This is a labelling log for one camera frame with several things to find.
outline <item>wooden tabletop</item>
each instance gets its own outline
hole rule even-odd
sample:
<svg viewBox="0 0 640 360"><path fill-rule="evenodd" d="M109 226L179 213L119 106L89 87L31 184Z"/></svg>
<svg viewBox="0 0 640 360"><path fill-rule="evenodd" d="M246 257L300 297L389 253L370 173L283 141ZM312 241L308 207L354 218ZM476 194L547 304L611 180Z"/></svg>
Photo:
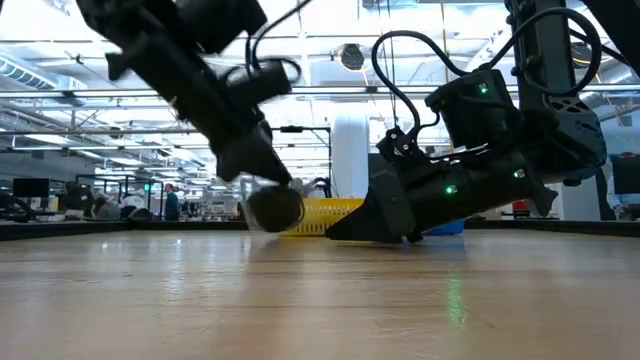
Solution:
<svg viewBox="0 0 640 360"><path fill-rule="evenodd" d="M638 359L640 242L467 231L0 243L0 359Z"/></svg>

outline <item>black ball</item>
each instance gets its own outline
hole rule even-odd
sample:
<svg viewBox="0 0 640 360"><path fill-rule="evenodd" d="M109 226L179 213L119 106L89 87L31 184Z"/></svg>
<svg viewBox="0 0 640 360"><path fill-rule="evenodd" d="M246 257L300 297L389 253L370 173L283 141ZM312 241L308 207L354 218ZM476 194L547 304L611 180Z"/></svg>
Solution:
<svg viewBox="0 0 640 360"><path fill-rule="evenodd" d="M247 205L255 222L270 233L288 230L304 217L302 196L288 187L262 188L249 196Z"/></svg>

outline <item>black cable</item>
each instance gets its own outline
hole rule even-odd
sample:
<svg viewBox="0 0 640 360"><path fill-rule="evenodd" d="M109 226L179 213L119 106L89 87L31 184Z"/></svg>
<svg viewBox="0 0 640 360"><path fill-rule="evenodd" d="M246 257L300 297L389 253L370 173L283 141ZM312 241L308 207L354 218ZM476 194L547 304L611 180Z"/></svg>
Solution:
<svg viewBox="0 0 640 360"><path fill-rule="evenodd" d="M375 71L376 75L378 75L378 78L380 78L380 80L389 88L389 90L393 94L395 94L398 98L400 98L400 100L402 100L402 102L405 105L407 105L407 107L409 108L409 111L411 112L411 115L413 116L413 122L414 122L413 127L419 128L420 114L418 113L418 110L416 109L415 105L413 105L413 103L407 97L407 95L405 95L402 91L400 91L400 89L398 89L398 87L393 82L391 82L387 76L385 76L385 74L382 72L382 69L380 68L380 64L378 64L378 49L380 48L380 45L389 38L400 37L400 36L415 38L429 45L429 47L431 47L433 52L442 60L445 66L447 66L447 68L449 68L451 72L453 72L454 74L458 76L464 76L469 73L459 69L451 61L451 59L449 59L447 54L445 54L444 51L440 49L438 44L436 44L433 40L431 40L430 37L428 37L425 34L419 33L417 31L410 31L410 30L390 31L386 34L383 34L378 38L378 40L376 40L376 42L373 44L373 47L371 49L371 65L373 66L373 70Z"/></svg>
<svg viewBox="0 0 640 360"><path fill-rule="evenodd" d="M265 37L265 35L269 31L273 30L276 26L280 25L282 22L287 20L289 17L291 17L295 13L301 11L311 1L313 1L313 0L304 0L304 1L300 2L293 9L289 10L287 13L282 15L273 24L270 24L262 32L260 32L260 34L256 37L255 43L253 43L253 48L251 49L251 56L250 56L251 67L253 67L256 70L259 70L260 69L260 63L264 63L265 61L281 61L281 62L288 63L290 65L293 64L292 60L289 60L288 58L285 58L285 57L271 57L271 58L268 58L268 59L258 59L258 55L257 55L258 54L258 44L260 43L260 41L262 41L262 39ZM295 80L295 81L298 81L302 77L302 71L301 71L302 69L297 64L294 66L294 68L296 68L296 70L300 70L299 73L298 73L298 76L296 77L296 80Z"/></svg>
<svg viewBox="0 0 640 360"><path fill-rule="evenodd" d="M422 131L423 129L426 129L428 127L433 127L436 126L440 123L440 113L434 111L434 114L436 114L436 119L430 123L430 124L423 124L420 125L418 127L414 127L411 130L409 130L409 138L414 142L414 143L418 143L418 135L420 134L420 131Z"/></svg>
<svg viewBox="0 0 640 360"><path fill-rule="evenodd" d="M380 1L376 1L376 4L378 5L378 20L380 20L382 22L382 10L380 8ZM384 56L384 71L387 77L389 77L389 63L387 61L387 48L382 45L382 56ZM396 79L395 79L395 73L393 74L393 83L395 84ZM395 95L393 94L393 92L389 93L389 101L391 102L391 113L393 115L393 127L397 127L398 126L398 120L397 120L397 116L396 116L396 107L395 107L395 101L393 101L395 99Z"/></svg>
<svg viewBox="0 0 640 360"><path fill-rule="evenodd" d="M483 68L493 68L507 54L509 49L511 49L511 47L524 34L525 31L529 30L538 21L552 15L561 15L570 20L573 20L585 32L586 38L591 45L591 62L589 63L587 72L585 73L584 77L572 88L568 90L553 90L540 85L526 71L525 65L521 64L524 69L525 80L529 83L529 85L531 85L531 87L547 96L573 96L580 92L580 90L584 89L585 86L589 85L589 83L591 83L591 81L595 78L596 74L598 73L598 69L600 68L600 62L602 61L602 43L600 42L600 35L598 34L598 31L593 26L593 24L591 24L589 19L576 11L566 8L551 8L533 15L511 35L507 43L504 44L500 51L498 51L496 56L491 59L490 62L485 64Z"/></svg>
<svg viewBox="0 0 640 360"><path fill-rule="evenodd" d="M387 0L387 16L389 17L389 24L391 24L391 2ZM396 83L396 56L393 51L393 38L391 38L391 76L393 83ZM398 126L398 114L397 114L397 106L396 106L396 96L393 95L393 100L391 103L391 109L393 110L393 126Z"/></svg>
<svg viewBox="0 0 640 360"><path fill-rule="evenodd" d="M587 44L589 44L589 38L587 38L584 34L581 34L579 32L577 32L576 30L573 29L569 29L569 34L571 34L571 36L577 38L580 41L583 41ZM611 56L612 58L618 60L619 62L627 65L627 66L631 66L629 65L629 62L627 61L627 59L624 58L624 56L622 56L622 54L620 54L619 52L613 50L612 48L602 45L602 52Z"/></svg>

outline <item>computer monitor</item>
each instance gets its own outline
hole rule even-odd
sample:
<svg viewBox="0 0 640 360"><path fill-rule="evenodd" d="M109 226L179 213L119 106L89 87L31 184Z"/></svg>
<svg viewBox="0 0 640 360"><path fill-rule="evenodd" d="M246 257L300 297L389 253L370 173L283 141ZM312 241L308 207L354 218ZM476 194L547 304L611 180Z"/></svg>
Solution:
<svg viewBox="0 0 640 360"><path fill-rule="evenodd" d="M640 156L612 158L611 163L615 193L640 194Z"/></svg>
<svg viewBox="0 0 640 360"><path fill-rule="evenodd" d="M49 197L49 179L13 179L13 196L20 198Z"/></svg>

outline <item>green light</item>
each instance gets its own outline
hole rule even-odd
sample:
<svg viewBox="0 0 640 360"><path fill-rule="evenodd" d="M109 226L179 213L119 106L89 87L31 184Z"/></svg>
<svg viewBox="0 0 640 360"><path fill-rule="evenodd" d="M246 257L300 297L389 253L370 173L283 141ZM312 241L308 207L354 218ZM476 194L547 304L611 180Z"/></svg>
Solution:
<svg viewBox="0 0 640 360"><path fill-rule="evenodd" d="M447 186L447 187L444 189L444 191L445 191L448 195L451 195L451 194L455 194L455 193L457 193L457 192L458 192L458 188L456 188L456 187L455 187L455 185L451 185L451 186Z"/></svg>
<svg viewBox="0 0 640 360"><path fill-rule="evenodd" d="M486 83L482 83L478 86L480 89L480 94L485 95L489 93L489 86Z"/></svg>

